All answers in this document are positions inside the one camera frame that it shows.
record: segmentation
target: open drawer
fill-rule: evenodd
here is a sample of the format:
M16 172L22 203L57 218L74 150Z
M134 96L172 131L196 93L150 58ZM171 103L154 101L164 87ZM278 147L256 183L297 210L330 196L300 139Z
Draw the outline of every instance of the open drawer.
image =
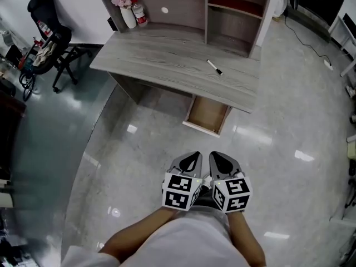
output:
M183 125L195 128L211 136L220 137L231 107L217 101L193 96Z

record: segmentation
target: cable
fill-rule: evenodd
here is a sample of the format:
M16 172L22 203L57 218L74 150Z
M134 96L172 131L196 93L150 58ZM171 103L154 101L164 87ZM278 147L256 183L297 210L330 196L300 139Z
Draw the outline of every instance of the cable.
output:
M291 27L289 27L289 26L287 25L287 16L285 16L285 25L286 25L288 28L290 28L290 29L294 32L296 38L298 39L298 41L300 41L300 43L301 43L303 46L310 47L319 57L325 56L325 57L329 60L330 65L332 65L332 62L331 62L330 58L329 58L327 55L322 55L322 56L321 56L320 54L317 53L317 51L316 51L311 45L305 44L305 43L303 43L303 42L300 40L300 38L297 36L296 32L295 32Z

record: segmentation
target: vase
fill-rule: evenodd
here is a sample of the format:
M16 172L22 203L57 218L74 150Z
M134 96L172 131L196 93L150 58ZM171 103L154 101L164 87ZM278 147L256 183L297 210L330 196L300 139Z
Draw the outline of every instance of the vase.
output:
M120 8L122 18L130 29L136 27L136 19L131 9Z

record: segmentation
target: bookshelf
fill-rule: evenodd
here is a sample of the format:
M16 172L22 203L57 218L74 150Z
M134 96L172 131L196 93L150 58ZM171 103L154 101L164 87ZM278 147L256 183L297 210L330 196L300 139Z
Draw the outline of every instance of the bookshelf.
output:
M120 9L102 0L122 33L129 31ZM270 0L139 0L149 23L173 24L203 30L208 46L226 48L250 57ZM145 27L136 29L145 31Z

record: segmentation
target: bottle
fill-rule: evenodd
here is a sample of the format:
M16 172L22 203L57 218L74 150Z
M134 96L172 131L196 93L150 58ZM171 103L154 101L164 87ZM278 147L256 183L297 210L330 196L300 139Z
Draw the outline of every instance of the bottle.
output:
M144 27L147 25L148 21L144 13L144 8L137 0L131 0L132 2L132 11L135 14L137 24L140 27Z
M41 22L40 20L37 21L38 27L41 31L49 38L52 35L51 29L45 23Z

